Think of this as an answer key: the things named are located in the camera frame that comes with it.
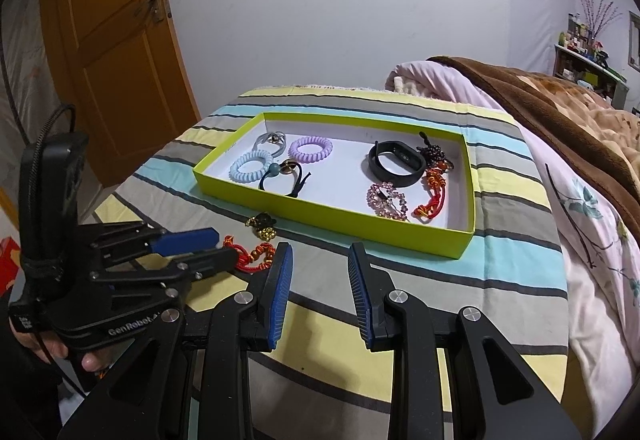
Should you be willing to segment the person's left hand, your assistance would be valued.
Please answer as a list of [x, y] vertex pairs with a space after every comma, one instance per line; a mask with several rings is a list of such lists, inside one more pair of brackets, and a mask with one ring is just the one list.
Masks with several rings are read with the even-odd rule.
[[[68, 348], [54, 333], [44, 333], [41, 336], [41, 340], [38, 340], [34, 334], [18, 332], [12, 323], [9, 323], [9, 327], [14, 337], [23, 347], [35, 353], [40, 360], [46, 363], [49, 363], [50, 360], [44, 349], [47, 349], [47, 352], [53, 359], [65, 359], [66, 356], [68, 356]], [[85, 353], [81, 360], [81, 365], [86, 372], [100, 372], [108, 368], [114, 362], [116, 356], [115, 347], [103, 348]]]

